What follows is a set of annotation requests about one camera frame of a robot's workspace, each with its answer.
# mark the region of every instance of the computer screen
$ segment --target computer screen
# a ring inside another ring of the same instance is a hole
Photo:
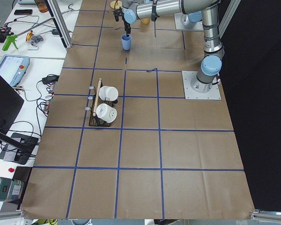
[[[24,100],[0,76],[0,132],[6,134],[22,108]]]

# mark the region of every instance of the monitor stand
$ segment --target monitor stand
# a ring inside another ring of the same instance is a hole
[[[6,144],[3,148],[3,151],[0,153],[0,159],[9,161],[9,162],[18,163],[21,165],[25,165],[27,163],[32,151],[34,150],[34,147],[36,146],[36,144],[38,142],[38,138],[31,137],[28,135],[22,135],[20,133],[13,133],[11,135],[11,138],[13,138],[14,140],[18,141],[19,143],[27,146],[28,148],[25,148],[25,151],[20,150],[20,149],[17,149],[17,151],[14,150],[14,151],[16,151],[15,154],[13,154],[11,156],[6,156],[6,154],[8,153],[7,152],[8,150],[16,148],[10,144]]]

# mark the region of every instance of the green clamp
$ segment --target green clamp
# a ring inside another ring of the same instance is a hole
[[[15,48],[18,49],[17,45],[15,44],[15,39],[17,38],[18,36],[16,34],[14,35],[11,35],[11,36],[6,36],[6,42],[5,44],[3,45],[2,47],[2,50],[3,51],[7,51],[10,44],[13,43]]]

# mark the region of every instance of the white desk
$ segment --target white desk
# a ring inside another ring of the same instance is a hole
[[[36,89],[36,83],[40,81],[43,77],[48,74],[56,74],[59,75],[62,69],[63,60],[53,60],[53,59],[30,59],[30,65],[27,68],[26,74],[22,78],[19,85],[23,86],[26,90],[26,96],[28,100],[36,99],[40,96]],[[48,95],[46,91],[46,85],[40,83],[38,85],[39,90],[42,93],[43,98]],[[27,102],[25,101],[20,113],[18,114],[15,121],[28,121],[31,122],[34,127],[34,132],[39,133],[39,128],[37,124],[37,116],[36,116],[36,102]],[[38,111],[38,118],[41,125],[41,129],[44,129],[46,117],[42,114],[41,111]],[[23,130],[23,131],[32,131],[31,125],[28,123],[16,123],[11,127],[11,130]],[[13,132],[8,132],[7,135],[11,136]],[[37,153],[38,146],[35,147],[32,154]],[[34,160],[28,160],[27,164],[20,165],[12,162],[5,162],[0,159],[0,177],[12,178],[14,173],[9,172],[9,168],[16,168],[17,166],[33,166]]]
[[[68,5],[70,5],[73,2],[72,8],[73,9],[80,9],[82,0],[58,0],[59,8],[61,12],[64,12],[68,9]],[[13,11],[7,18],[6,22],[13,21],[15,18],[21,17],[23,15],[14,15],[14,11],[17,9],[32,9],[33,13],[32,15],[38,15],[39,20],[38,22],[42,22],[48,18],[50,18],[50,13],[41,13],[39,12],[37,6],[21,6],[19,4],[16,4]],[[74,26],[76,24],[76,20],[78,17],[79,11],[70,11],[63,14],[63,18],[65,20],[65,23],[67,25],[68,30],[73,31]],[[26,18],[19,19],[21,21],[28,21],[28,22],[36,22],[37,17],[28,16]],[[51,20],[48,23],[45,23],[46,25],[53,26],[54,22]],[[24,23],[24,22],[13,22],[9,24],[9,27],[12,28],[12,32],[15,34],[21,33],[24,30],[28,30],[33,24],[32,23]],[[35,29],[33,29],[33,33],[35,35],[50,31],[53,28],[46,27],[46,26],[39,26]],[[29,57],[34,58],[49,58],[49,59],[64,59],[66,57],[66,49],[64,48],[61,39],[59,35],[53,35],[51,32],[42,34],[42,37],[44,38],[43,42],[40,43],[39,49],[37,51],[28,51],[28,49],[36,49],[33,47],[30,43],[25,41],[26,34],[23,34],[19,36],[16,40],[16,45],[18,46],[18,50],[14,47],[13,44],[10,45],[9,49],[7,51],[3,51],[2,47],[4,43],[0,43],[0,57],[2,57],[4,54],[11,54],[11,55],[25,55]]]

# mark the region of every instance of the blue joint cap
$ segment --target blue joint cap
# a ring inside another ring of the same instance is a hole
[[[201,21],[202,20],[202,13],[201,13],[201,11],[188,14],[188,19],[192,23],[196,23],[196,22]]]
[[[129,24],[133,24],[137,20],[135,13],[131,9],[125,11],[124,18]]]
[[[222,61],[215,55],[205,57],[201,63],[201,69],[207,76],[216,75],[222,68]]]

